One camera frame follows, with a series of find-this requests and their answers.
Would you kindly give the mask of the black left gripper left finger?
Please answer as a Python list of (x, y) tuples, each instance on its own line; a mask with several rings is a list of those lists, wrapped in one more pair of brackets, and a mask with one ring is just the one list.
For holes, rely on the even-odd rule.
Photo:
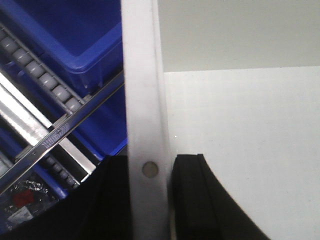
[(45, 213), (2, 240), (130, 240), (128, 157), (106, 157), (92, 175)]

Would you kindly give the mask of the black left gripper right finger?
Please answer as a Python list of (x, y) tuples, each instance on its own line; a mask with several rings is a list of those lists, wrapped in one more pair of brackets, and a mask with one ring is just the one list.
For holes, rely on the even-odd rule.
[(266, 240), (218, 181), (203, 154), (179, 154), (172, 170), (179, 240)]

